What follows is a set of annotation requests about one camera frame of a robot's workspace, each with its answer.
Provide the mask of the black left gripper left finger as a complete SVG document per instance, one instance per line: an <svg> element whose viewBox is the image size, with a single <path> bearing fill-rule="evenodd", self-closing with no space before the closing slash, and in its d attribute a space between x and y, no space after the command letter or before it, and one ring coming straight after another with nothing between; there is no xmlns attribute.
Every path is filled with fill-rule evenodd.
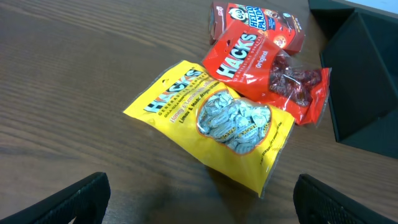
<svg viewBox="0 0 398 224"><path fill-rule="evenodd" d="M101 224L111 196L108 176L95 172L1 220L3 224Z"/></svg>

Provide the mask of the red Hello Panda box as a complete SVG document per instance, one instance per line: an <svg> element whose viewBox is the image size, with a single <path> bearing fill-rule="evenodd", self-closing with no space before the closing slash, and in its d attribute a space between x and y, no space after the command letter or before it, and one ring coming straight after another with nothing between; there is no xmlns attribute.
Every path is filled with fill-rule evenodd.
<svg viewBox="0 0 398 224"><path fill-rule="evenodd" d="M233 21L241 21L268 39L288 54L301 51L305 33L296 16L255 6L230 2L212 2L209 12L210 44L213 45Z"/></svg>

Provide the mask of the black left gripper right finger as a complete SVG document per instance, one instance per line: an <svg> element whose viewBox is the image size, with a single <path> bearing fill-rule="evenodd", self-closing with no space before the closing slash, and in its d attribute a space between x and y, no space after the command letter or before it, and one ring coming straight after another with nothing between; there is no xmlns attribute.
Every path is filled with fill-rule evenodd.
<svg viewBox="0 0 398 224"><path fill-rule="evenodd" d="M293 201L300 224L397 224L308 174L300 174Z"/></svg>

